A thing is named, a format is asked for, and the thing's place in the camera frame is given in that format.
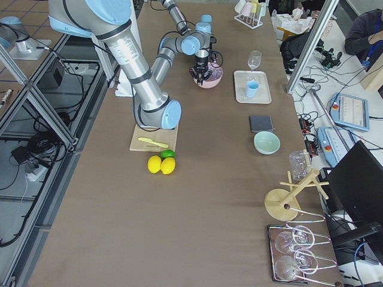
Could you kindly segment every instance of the metal frame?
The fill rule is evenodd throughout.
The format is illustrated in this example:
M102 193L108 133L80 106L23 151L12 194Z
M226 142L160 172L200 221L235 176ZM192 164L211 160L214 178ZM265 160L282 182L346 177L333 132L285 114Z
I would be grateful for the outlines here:
M290 80L287 84L287 93L293 94L296 84L299 82L302 76L303 70L311 57L312 52L318 44L319 39L322 36L326 28L327 22L330 20L339 0L326 0L317 21L315 21L314 27L311 30L310 36L303 48L302 54L299 57L299 61L292 73Z

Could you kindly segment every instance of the blue joint cap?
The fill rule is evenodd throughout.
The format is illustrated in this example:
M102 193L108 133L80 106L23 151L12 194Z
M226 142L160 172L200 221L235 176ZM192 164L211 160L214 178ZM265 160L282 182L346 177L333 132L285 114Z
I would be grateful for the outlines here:
M205 33L211 33L211 26L209 23L199 22L196 24L196 30Z
M213 21L213 18L209 14L205 14L201 16L201 22L211 23Z
M161 120L163 129L174 129L181 119L181 104L177 100L170 100L166 106Z
M0 45L2 45L5 49L8 49L11 46L11 43L0 37Z
M189 55L189 56L197 53L200 47L201 45L198 39L194 36L186 37L181 43L182 52L184 52L186 55Z
M0 23L7 24L7 25L16 25L21 24L21 20L15 16L7 16L2 19L0 19Z
M132 14L130 0L85 0L85 2L100 19L110 24L125 24Z
M52 29L54 29L60 33L69 34L72 36L83 37L83 38L91 38L92 37L91 31L82 30L78 27L68 25L64 22L61 22L61 21L51 17L51 16L49 16L49 22L50 22L50 26L52 27Z

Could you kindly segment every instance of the white cup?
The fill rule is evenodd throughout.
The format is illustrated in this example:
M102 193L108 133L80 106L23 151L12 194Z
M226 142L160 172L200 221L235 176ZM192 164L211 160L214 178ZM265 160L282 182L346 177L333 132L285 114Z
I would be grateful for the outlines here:
M242 10L241 10L241 14L243 16L249 17L251 14L251 11L253 10L253 7L254 7L253 3L246 2L245 5L243 6Z
M234 10L239 14L242 10L242 8L245 6L246 0L239 0L238 3L235 5Z

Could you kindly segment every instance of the brown tabletop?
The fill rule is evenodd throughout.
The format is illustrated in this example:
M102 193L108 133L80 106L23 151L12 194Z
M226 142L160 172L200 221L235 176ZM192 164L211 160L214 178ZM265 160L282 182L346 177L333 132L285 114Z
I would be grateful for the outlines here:
M150 174L150 152L129 151L131 99L110 90L82 152L29 286L277 286L271 279L265 194L281 187L289 153L303 149L294 103L272 25L251 30L233 19L234 5L180 4L187 19L211 14L224 55L224 77L204 90L190 78L193 58L179 55L162 88L183 107L174 173ZM144 4L139 17L144 53L153 62L161 36L174 30L166 11ZM269 105L238 103L233 73L247 70L251 50L263 53ZM261 155L248 117L270 115L281 149ZM298 196L320 210L318 193ZM315 231L326 231L324 223ZM334 257L330 245L319 255ZM336 269L312 278L339 280Z

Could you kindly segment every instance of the white mug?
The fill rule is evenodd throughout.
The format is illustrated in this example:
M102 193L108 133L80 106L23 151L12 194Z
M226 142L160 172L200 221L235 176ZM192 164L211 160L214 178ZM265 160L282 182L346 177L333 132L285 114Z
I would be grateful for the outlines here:
M234 10L239 14L241 13L242 8L245 6L246 0L239 0L235 5Z

